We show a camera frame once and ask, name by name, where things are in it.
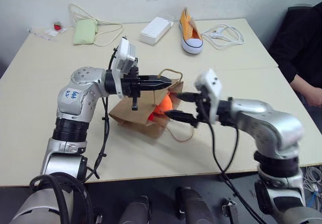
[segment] wooden table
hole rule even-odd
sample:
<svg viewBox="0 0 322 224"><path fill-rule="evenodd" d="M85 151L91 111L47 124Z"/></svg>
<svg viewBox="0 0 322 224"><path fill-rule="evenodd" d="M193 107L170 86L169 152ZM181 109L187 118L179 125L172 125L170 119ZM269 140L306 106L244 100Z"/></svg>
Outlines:
<svg viewBox="0 0 322 224"><path fill-rule="evenodd" d="M201 54L188 55L181 49L176 23L155 46L138 41L145 24L125 25L125 34L136 45L140 74L157 74L168 67L177 69L184 73L184 90L195 91L194 78L211 67L222 81L223 99L227 96L258 99L276 110L295 115L305 128L305 136L300 141L300 163L322 163L320 132L246 20L197 22L200 31L218 23L237 27L245 38L245 45L219 51L205 42ZM58 35L55 42L29 35L0 80L0 186L27 185L39 174L47 141L54 129L58 92L79 67L106 68L112 48L118 44L115 41L107 47L73 46L72 37L73 29ZM110 96L109 109L118 101L117 96ZM195 112L195 106L189 103L182 103L180 109ZM90 165L94 164L103 141L103 115L103 106L98 104L88 130L85 156ZM189 135L187 125L172 122L169 127L178 138ZM224 165L233 148L234 130L220 125L215 130L217 155ZM255 170L255 149L254 140L242 133L230 172ZM190 141L179 143L168 132L159 139L150 139L111 120L106 152L108 157L99 167L100 181L218 173L205 124L200 124Z"/></svg>

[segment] white cable bundle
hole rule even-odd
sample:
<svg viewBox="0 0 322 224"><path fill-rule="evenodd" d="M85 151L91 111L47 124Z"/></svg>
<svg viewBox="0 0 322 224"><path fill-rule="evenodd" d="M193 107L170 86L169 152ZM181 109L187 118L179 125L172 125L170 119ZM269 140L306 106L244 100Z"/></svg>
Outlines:
<svg viewBox="0 0 322 224"><path fill-rule="evenodd" d="M322 172L316 167L306 167L306 173L303 177L304 189L315 195L316 209L321 211L320 202L322 201Z"/></svg>
<svg viewBox="0 0 322 224"><path fill-rule="evenodd" d="M80 11L82 11L82 13L76 13L72 10L72 8L77 8L79 9ZM119 25L119 27L115 28L115 29L112 29L112 30L108 30L108 31L104 31L104 32L101 32L101 33L98 33L95 35L94 37L94 42L93 44L96 45L96 46L106 46L106 45L109 45L110 43L112 43L124 30L124 25L121 24L121 23L114 23L114 22L108 22L108 21L105 21L105 20L100 20L96 17L94 17L93 15L89 14L87 11L85 11L83 8L81 8L80 6L76 5L76 4L69 4L68 6L68 10L69 10L69 14L71 16L71 18L73 19L73 21L76 23L77 20L79 19L93 19L97 22L98 25ZM106 34L106 33L110 33L110 32L114 32L114 31L117 31L119 30L119 32L114 36L114 38L106 43L106 44L98 44L95 42L96 38L99 36L99 35L102 35L102 34Z"/></svg>
<svg viewBox="0 0 322 224"><path fill-rule="evenodd" d="M228 38L227 36L223 35L222 32L224 30L227 30L232 35L232 37L234 37L234 39ZM242 36L240 31L228 24L218 24L215 27L204 31L203 33L201 33L201 35L210 40L217 49L224 49L228 46L245 43L244 37ZM221 39L226 41L226 43L218 44L214 39Z"/></svg>

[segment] paper bag handle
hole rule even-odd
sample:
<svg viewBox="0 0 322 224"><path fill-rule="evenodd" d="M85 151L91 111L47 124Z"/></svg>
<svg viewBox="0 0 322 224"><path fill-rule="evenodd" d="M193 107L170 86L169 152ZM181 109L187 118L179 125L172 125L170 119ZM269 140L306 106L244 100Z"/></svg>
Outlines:
<svg viewBox="0 0 322 224"><path fill-rule="evenodd" d="M157 75L156 78L160 78L162 73L165 72L165 71L171 71L171 72L174 72L174 73L177 73L177 74L181 75L180 78L179 78L179 82L182 80L182 77L183 77L182 72L176 71L176 70L170 69L170 68L165 68L165 69L161 70L161 72Z"/></svg>

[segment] metal bracket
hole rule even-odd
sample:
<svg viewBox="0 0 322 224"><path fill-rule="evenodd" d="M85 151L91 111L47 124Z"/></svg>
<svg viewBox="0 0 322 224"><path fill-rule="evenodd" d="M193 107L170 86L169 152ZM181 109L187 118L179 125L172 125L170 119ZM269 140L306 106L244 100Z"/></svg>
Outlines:
<svg viewBox="0 0 322 224"><path fill-rule="evenodd" d="M239 224L236 202L234 202L233 200L226 201L227 204L221 207L223 215L229 217L231 224Z"/></svg>

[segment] light green bag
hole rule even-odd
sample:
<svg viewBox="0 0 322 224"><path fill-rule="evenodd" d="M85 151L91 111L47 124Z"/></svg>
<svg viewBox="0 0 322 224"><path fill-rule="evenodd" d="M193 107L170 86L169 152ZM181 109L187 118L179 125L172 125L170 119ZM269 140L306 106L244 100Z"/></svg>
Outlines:
<svg viewBox="0 0 322 224"><path fill-rule="evenodd" d="M80 19L76 23L74 44L93 44L97 33L97 21L95 19Z"/></svg>

